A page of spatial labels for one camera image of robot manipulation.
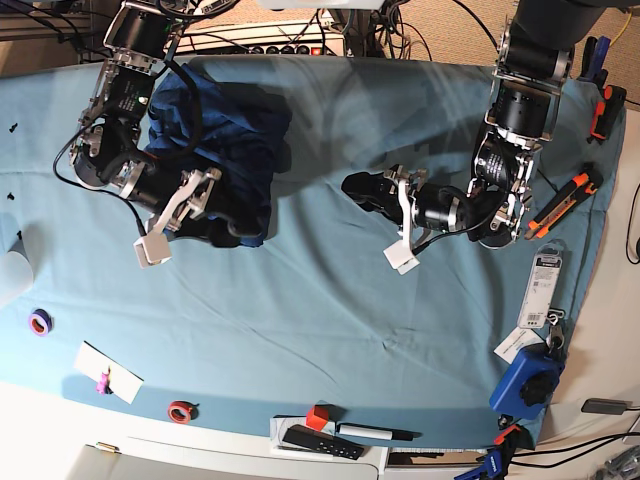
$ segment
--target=folded blue garment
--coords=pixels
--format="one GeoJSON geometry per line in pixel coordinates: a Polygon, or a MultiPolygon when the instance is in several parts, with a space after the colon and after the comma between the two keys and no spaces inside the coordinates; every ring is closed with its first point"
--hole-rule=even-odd
{"type": "MultiPolygon", "coordinates": [[[[257,106],[239,106],[223,94],[216,82],[187,65],[183,68],[195,81],[202,102],[203,135],[194,156],[222,166],[233,192],[256,210],[262,234],[242,238],[240,243],[259,247],[269,228],[271,181],[291,115],[257,106]]],[[[171,73],[162,81],[149,107],[147,152],[162,156],[189,143],[193,135],[192,102],[189,89],[176,74],[171,73]]],[[[176,167],[196,168],[194,156],[178,161],[176,167]]]]}

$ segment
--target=black remote control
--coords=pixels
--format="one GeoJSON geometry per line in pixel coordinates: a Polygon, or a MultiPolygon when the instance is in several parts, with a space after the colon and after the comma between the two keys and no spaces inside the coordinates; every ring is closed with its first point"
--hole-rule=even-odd
{"type": "Polygon", "coordinates": [[[308,448],[315,452],[326,453],[334,457],[357,460],[364,453],[364,448],[357,443],[316,432],[302,425],[295,425],[287,430],[282,441],[308,448]]]}

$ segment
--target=electrical outlet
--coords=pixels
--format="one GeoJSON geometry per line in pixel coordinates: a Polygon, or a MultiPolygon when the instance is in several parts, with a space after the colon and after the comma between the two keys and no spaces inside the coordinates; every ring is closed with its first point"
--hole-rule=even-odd
{"type": "MultiPolygon", "coordinates": [[[[635,423],[629,429],[629,432],[640,433],[640,417],[635,421],[635,423]]],[[[622,439],[622,443],[625,445],[640,445],[640,436],[638,437],[624,437],[622,439]]]]}

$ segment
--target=white paper card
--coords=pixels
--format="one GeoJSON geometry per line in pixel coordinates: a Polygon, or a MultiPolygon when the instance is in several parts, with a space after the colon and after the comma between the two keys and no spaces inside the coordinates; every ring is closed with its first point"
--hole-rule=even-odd
{"type": "Polygon", "coordinates": [[[562,259],[554,255],[536,255],[517,325],[542,328],[560,275],[562,259]]]}
{"type": "Polygon", "coordinates": [[[543,342],[533,330],[516,327],[493,352],[511,364],[521,348],[543,342]]]}
{"type": "Polygon", "coordinates": [[[138,394],[143,380],[102,354],[87,342],[80,346],[74,368],[98,384],[102,374],[109,372],[109,388],[125,402],[131,404],[138,394]]]}

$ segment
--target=red cube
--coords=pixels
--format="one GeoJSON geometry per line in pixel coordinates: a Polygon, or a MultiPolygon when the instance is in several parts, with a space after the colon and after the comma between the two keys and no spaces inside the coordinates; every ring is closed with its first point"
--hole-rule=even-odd
{"type": "Polygon", "coordinates": [[[314,406],[307,413],[307,427],[313,428],[315,431],[321,431],[329,422],[329,411],[326,408],[314,406]]]}

